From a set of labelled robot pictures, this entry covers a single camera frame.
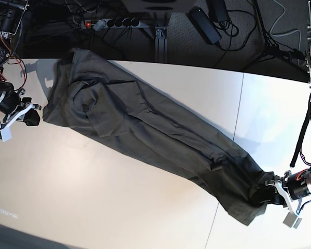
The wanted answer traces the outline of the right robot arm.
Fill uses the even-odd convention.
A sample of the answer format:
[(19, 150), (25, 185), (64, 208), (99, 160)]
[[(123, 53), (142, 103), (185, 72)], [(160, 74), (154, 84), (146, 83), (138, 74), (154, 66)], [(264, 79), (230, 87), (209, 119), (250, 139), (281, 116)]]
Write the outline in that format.
[(37, 126), (67, 127), (125, 156), (194, 182), (227, 210), (285, 205), (252, 157), (219, 129), (98, 54), (76, 48), (57, 64), (57, 78), (43, 115), (2, 75), (16, 57), (5, 32), (21, 31), (20, 5), (0, 3), (0, 113)]

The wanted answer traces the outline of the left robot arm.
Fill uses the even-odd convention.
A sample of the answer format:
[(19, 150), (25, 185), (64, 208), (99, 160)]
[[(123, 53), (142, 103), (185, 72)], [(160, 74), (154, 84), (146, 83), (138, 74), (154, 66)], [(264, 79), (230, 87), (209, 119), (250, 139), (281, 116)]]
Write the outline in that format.
[(280, 197), (281, 205), (289, 209), (290, 214), (299, 216), (303, 211), (304, 206), (310, 201), (302, 203), (303, 198), (311, 195), (311, 163), (307, 162), (302, 152), (303, 140), (309, 124), (311, 124), (311, 1), (307, 2), (309, 11), (309, 25), (308, 28), (308, 47), (306, 52), (306, 67), (308, 73), (308, 84), (310, 88), (310, 94), (308, 99), (308, 108), (306, 116), (299, 134), (298, 142), (295, 147), (295, 151), (290, 162), (290, 168), (295, 167), (295, 163), (298, 158), (308, 166), (307, 169), (301, 170), (295, 174), (290, 171), (284, 173), (283, 176), (273, 176), (271, 179), (267, 179), (264, 184), (274, 188), (275, 197)]

